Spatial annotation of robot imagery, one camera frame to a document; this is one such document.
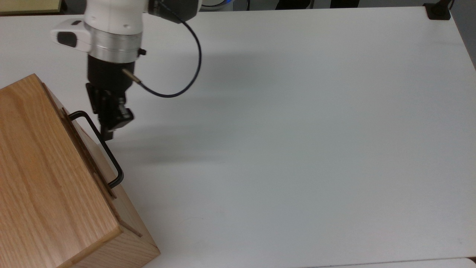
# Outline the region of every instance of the white table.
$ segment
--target white table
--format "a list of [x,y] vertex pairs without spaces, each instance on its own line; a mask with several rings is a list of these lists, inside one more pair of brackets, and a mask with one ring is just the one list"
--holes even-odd
[[475,267],[476,267],[475,263],[467,258],[339,266],[339,268],[475,268]]
[[[0,18],[0,87],[36,73],[90,113],[67,16]],[[146,15],[136,74],[172,93],[197,52]],[[422,7],[202,13],[193,88],[128,90],[109,142],[162,255],[147,267],[297,268],[476,256],[476,72]]]

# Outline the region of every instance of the wooden drawer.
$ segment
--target wooden drawer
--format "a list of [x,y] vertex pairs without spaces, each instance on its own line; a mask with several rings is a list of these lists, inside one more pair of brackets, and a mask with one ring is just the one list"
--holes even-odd
[[1,0],[0,15],[56,13],[61,8],[61,0]]
[[36,75],[0,90],[0,267],[136,268],[154,240],[101,148]]

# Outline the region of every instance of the wooden box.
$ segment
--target wooden box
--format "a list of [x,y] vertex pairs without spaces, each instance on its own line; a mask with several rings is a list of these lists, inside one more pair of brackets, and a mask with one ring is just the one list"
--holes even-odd
[[1,0],[0,15],[57,13],[61,0]]
[[158,256],[101,149],[30,75],[0,90],[0,268],[138,268]]

